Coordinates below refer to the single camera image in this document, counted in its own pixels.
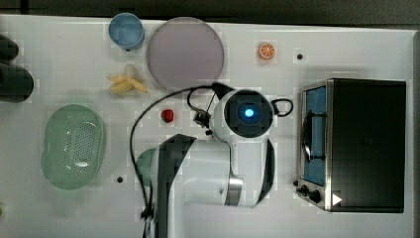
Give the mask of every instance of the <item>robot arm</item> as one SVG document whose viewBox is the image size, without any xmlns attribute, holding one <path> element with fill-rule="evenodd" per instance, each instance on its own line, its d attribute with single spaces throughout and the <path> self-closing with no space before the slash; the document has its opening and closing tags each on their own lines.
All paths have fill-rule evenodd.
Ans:
<svg viewBox="0 0 420 238">
<path fill-rule="evenodd" d="M 185 203 L 254 207 L 273 183 L 273 105 L 255 91 L 220 83 L 212 88 L 220 100 L 211 117 L 201 119 L 216 141 L 175 135 L 155 151 L 150 170 L 156 238 L 185 237 Z"/>
</svg>

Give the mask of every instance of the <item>blue led light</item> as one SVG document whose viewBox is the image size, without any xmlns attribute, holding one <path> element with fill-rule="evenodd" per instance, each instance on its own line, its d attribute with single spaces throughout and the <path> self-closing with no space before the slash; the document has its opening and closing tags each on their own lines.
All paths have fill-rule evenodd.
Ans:
<svg viewBox="0 0 420 238">
<path fill-rule="evenodd" d="M 253 109 L 247 109 L 247 110 L 245 111 L 245 115 L 246 115 L 247 117 L 252 117 L 252 116 L 254 116 L 254 110 L 253 110 Z"/>
</svg>

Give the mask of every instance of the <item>oven knob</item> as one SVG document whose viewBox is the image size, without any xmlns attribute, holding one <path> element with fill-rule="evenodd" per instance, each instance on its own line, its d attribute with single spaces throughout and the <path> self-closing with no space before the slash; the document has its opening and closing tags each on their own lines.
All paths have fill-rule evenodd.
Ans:
<svg viewBox="0 0 420 238">
<path fill-rule="evenodd" d="M 309 189 L 306 185 L 303 185 L 301 188 L 297 188 L 296 191 L 300 192 L 303 196 L 307 196 Z"/>
<path fill-rule="evenodd" d="M 321 201 L 321 194 L 319 193 L 319 190 L 315 189 L 313 191 L 309 191 L 309 199 L 314 201 L 315 203 L 318 203 Z"/>
</svg>

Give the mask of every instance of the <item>green basket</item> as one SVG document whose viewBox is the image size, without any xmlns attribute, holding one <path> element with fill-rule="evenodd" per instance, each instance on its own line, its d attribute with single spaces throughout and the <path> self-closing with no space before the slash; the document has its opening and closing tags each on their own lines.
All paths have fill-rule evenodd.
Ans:
<svg viewBox="0 0 420 238">
<path fill-rule="evenodd" d="M 90 183 L 103 162 L 105 127 L 87 107 L 67 105 L 47 123 L 41 165 L 56 187 L 74 190 Z"/>
</svg>

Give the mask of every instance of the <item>orange fruit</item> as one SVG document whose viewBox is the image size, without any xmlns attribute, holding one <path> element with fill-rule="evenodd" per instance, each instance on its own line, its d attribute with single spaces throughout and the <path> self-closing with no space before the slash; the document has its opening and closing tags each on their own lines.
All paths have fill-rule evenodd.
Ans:
<svg viewBox="0 0 420 238">
<path fill-rule="evenodd" d="M 275 55 L 274 46 L 270 43 L 262 43 L 259 47 L 259 56 L 263 60 L 270 60 Z"/>
</svg>

